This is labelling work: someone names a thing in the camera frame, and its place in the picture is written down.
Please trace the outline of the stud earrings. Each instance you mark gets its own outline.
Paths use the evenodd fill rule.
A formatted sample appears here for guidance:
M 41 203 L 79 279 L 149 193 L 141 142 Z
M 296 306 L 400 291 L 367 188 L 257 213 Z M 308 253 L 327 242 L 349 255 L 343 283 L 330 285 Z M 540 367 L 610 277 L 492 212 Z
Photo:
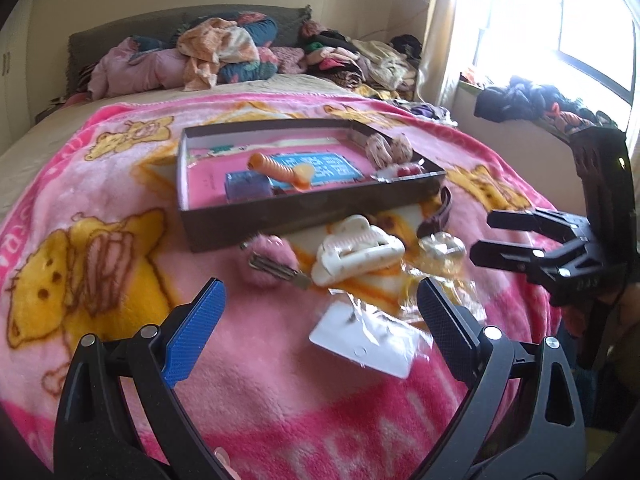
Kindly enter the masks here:
M 412 363 L 428 356 L 431 335 L 369 307 L 335 300 L 309 335 L 315 346 L 360 367 L 399 379 L 410 375 Z

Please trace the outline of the pink pompom hair clip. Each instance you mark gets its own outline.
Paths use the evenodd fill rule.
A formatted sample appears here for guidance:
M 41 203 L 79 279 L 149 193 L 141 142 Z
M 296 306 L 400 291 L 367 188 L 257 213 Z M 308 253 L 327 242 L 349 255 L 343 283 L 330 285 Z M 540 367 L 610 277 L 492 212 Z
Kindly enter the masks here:
M 259 234 L 243 242 L 239 269 L 244 281 L 263 289 L 289 284 L 305 290 L 311 285 L 291 245 L 275 235 Z

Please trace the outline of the brown leather hair clip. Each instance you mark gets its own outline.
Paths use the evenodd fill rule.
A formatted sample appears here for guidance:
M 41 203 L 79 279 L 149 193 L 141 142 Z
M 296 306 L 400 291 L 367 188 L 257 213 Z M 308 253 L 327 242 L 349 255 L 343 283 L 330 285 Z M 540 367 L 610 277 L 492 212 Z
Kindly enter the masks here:
M 439 193 L 440 205 L 427 219 L 423 220 L 416 229 L 416 237 L 423 238 L 435 235 L 446 229 L 452 205 L 450 189 L 443 186 Z

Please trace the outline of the cream claw hair clip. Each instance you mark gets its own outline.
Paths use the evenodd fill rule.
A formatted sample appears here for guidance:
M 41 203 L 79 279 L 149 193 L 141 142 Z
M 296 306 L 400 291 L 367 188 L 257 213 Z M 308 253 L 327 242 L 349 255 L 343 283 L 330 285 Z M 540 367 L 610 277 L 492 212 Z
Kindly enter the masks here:
M 317 286 L 331 286 L 386 269 L 404 255 L 405 245 L 398 237 L 355 214 L 322 240 L 311 268 L 311 281 Z

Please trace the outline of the blue small gift box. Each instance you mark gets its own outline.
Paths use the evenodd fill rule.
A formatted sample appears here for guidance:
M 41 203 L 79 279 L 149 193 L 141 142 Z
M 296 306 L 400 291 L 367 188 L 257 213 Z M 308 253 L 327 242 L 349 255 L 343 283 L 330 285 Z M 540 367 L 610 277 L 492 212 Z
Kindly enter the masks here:
M 273 196 L 269 178 L 252 170 L 228 172 L 224 177 L 224 192 L 229 203 L 263 200 Z

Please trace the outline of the red ball earrings card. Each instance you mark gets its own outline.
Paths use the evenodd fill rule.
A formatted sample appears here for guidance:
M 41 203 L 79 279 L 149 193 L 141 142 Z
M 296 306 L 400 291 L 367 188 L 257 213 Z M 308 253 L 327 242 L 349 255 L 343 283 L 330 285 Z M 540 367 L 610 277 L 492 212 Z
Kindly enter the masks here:
M 380 182 L 390 182 L 420 176 L 420 174 L 424 174 L 422 165 L 417 162 L 403 162 L 402 164 L 390 164 L 376 170 L 371 178 Z

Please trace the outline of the orange spiral hair clip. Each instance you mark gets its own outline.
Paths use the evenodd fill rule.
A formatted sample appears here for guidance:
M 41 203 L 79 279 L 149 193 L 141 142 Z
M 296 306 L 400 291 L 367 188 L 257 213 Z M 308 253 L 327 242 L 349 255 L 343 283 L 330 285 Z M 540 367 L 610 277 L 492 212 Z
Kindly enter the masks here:
M 309 190 L 314 177 L 314 167 L 311 164 L 302 162 L 293 167 L 285 166 L 282 162 L 262 153 L 250 155 L 247 169 L 278 182 L 284 182 L 299 191 Z

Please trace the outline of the dotted lace bow scrunchie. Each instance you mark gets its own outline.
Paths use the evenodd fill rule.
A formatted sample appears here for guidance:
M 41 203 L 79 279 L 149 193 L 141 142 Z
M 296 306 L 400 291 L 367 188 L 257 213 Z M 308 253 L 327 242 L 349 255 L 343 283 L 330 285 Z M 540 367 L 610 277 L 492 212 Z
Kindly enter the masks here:
M 375 133 L 364 148 L 368 161 L 376 169 L 385 169 L 393 164 L 401 165 L 413 158 L 413 148 L 408 136 L 401 133 L 387 141 L 381 133 Z

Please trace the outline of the orange patterned cloth on windowsill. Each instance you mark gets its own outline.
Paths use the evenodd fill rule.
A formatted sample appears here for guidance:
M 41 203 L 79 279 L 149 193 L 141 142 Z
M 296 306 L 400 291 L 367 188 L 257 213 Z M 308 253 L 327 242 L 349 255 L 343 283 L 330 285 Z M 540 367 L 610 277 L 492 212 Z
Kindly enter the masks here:
M 572 134 L 590 127 L 617 128 L 616 122 L 602 110 L 593 113 L 588 108 L 579 107 L 576 112 L 572 112 L 562 110 L 559 103 L 554 103 L 551 110 L 544 113 L 544 119 L 564 134 Z

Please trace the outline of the dark shallow cardboard box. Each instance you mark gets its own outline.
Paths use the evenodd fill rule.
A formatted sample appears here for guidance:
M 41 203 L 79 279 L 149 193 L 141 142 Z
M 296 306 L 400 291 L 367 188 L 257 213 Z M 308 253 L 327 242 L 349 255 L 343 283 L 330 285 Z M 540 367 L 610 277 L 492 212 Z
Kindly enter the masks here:
M 378 169 L 370 140 L 390 136 L 346 119 L 273 119 L 183 130 L 178 147 L 180 217 L 192 252 L 377 214 L 438 194 L 445 171 L 413 152 Z

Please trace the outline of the dark jacket on windowsill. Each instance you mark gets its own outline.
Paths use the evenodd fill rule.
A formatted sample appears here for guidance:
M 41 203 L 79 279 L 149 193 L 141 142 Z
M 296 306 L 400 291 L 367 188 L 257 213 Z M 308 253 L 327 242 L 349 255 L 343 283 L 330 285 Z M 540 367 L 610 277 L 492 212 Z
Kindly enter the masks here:
M 552 84 L 536 84 L 514 76 L 505 87 L 486 87 L 482 90 L 475 101 L 474 116 L 490 122 L 533 122 L 552 112 L 576 113 L 579 107 Z

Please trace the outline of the window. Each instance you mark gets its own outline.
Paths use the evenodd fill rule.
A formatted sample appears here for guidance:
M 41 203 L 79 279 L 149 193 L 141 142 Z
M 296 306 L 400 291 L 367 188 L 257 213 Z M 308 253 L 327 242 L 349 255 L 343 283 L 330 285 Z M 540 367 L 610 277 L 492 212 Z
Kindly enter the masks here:
M 483 86 L 551 84 L 625 129 L 639 89 L 639 27 L 624 0 L 457 0 L 462 66 Z

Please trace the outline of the cream curtain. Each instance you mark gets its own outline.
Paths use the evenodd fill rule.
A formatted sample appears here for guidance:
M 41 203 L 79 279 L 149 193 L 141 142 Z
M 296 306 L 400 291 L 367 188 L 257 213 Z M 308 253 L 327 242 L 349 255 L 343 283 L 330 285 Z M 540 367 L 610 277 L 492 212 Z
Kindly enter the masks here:
M 416 78 L 416 97 L 419 101 L 450 108 L 458 75 L 454 47 L 456 14 L 459 0 L 430 0 L 421 61 Z

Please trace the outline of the pile of clothes right side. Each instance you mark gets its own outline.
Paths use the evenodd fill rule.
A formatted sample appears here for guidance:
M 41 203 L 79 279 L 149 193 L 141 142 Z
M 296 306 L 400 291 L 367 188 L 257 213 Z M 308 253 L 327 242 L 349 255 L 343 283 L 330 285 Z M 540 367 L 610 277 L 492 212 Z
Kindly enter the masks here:
M 413 95 L 422 53 L 416 37 L 400 35 L 390 42 L 350 39 L 318 22 L 306 21 L 298 39 L 308 74 L 379 99 Z

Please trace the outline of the dark green headboard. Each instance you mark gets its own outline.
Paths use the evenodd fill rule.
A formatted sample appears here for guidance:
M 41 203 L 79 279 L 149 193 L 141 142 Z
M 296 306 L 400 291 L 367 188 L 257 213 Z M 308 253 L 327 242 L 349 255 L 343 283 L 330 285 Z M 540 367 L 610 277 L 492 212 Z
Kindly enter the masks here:
M 68 37 L 66 93 L 70 96 L 79 88 L 80 72 L 83 68 L 99 62 L 108 50 L 127 37 L 149 37 L 169 44 L 177 36 L 179 29 L 194 23 L 198 18 L 206 18 L 206 16 L 231 18 L 234 14 L 250 11 L 265 14 L 277 23 L 278 34 L 273 41 L 277 47 L 296 46 L 300 26 L 312 18 L 312 9 L 309 4 L 302 8 L 258 6 L 258 4 L 206 4 L 120 18 L 83 32 L 75 32 Z

